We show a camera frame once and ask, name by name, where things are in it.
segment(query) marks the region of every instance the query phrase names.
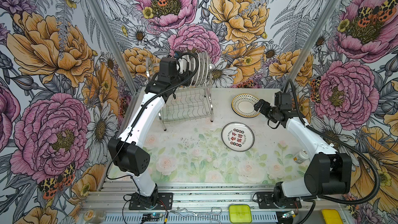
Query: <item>plate with chinese characters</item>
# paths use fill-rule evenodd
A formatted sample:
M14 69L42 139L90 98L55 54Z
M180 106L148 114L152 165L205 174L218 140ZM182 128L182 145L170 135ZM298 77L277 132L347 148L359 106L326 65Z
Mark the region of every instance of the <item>plate with chinese characters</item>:
M244 152L254 144L254 134L251 129L242 123L230 123L221 133L224 144L236 152Z
M259 101L257 97L250 94L240 94L237 95L232 100L232 110L242 117L253 118L260 113L254 110L254 105Z

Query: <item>metal tongs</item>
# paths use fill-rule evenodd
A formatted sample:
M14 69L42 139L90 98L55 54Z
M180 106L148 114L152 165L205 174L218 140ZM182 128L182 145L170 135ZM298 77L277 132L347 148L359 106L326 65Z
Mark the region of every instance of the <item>metal tongs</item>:
M212 208L211 208L211 213L213 212L213 209L218 209L220 212L217 213L217 214L210 214L210 213L195 213L195 212L192 212L192 211L188 211L186 208L183 208L183 209L180 209L180 210L176 210L176 211L170 211L170 212L179 215L181 218L185 218L185 217L199 217L199 218L203 218L203 219L210 220L210 224L212 224L212 222L211 222L212 220L217 221L218 223L221 224L221 221L219 221L219 220L217 220L217 219L203 216L203 215L221 215L221 214L222 214L222 209L221 209L221 208L212 207ZM182 215L182 214L180 214L180 212L185 212L185 213L188 213L188 214L187 214L187 215Z

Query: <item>dish rack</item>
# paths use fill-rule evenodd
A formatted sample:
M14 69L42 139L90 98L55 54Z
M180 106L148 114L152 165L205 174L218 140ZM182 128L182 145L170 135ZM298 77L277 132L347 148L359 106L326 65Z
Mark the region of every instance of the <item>dish rack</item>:
M196 54L199 64L196 63L193 57L190 58L189 56L183 56L185 59L180 61L182 66L185 66L187 62L191 71L196 66L199 66L199 68L192 77L189 86L177 88L174 95L169 97L166 104L159 111L159 120L164 130L166 130L165 124L178 121L210 117L210 121L213 122L214 114L211 100L212 63L207 52ZM152 71L158 71L157 66L159 66L158 63L146 63L148 80L150 80Z

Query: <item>floral tablecloth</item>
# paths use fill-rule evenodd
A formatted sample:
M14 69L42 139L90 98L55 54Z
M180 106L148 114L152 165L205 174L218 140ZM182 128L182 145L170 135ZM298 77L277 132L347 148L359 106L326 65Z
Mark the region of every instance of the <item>floral tablecloth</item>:
M152 179L157 183L275 184L302 177L309 161L301 165L293 161L293 155L302 148L286 129L280 126L273 130L264 116L243 118L231 108L232 99L238 94L250 93L273 102L277 91L213 88L214 122L201 118L170 123L165 132L156 119L144 144L151 157L148 170ZM246 124L253 131L255 141L249 150L235 152L222 142L222 128L231 122ZM109 175L124 173L112 165Z

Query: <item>yellow container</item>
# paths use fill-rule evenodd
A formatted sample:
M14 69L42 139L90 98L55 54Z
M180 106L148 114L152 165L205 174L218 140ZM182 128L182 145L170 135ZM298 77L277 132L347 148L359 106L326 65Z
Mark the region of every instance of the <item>yellow container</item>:
M326 224L343 224L339 212L336 209L322 209Z
M229 220L231 223L251 223L251 211L249 205L229 206Z

